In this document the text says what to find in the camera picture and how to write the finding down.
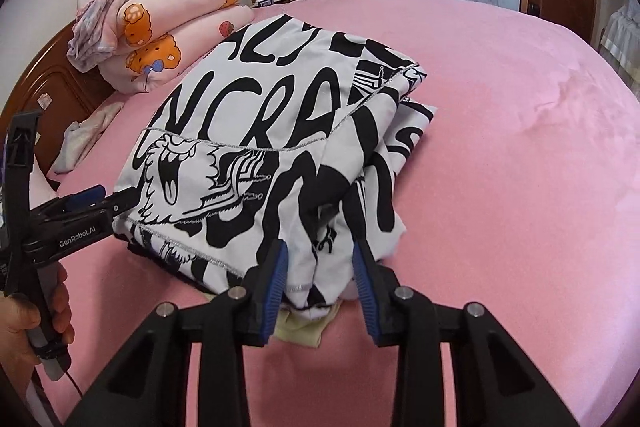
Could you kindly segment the person's left hand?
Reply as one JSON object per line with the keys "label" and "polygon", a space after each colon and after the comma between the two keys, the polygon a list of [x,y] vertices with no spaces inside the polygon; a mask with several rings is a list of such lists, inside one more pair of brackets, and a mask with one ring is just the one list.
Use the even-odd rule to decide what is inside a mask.
{"label": "person's left hand", "polygon": [[[63,343],[70,345],[75,338],[70,309],[70,294],[65,281],[66,270],[58,267],[58,286],[52,293],[52,322],[54,329],[62,335]],[[36,306],[17,295],[1,296],[1,366],[21,399],[26,390],[39,359],[28,342],[27,332],[40,323],[40,313]]]}

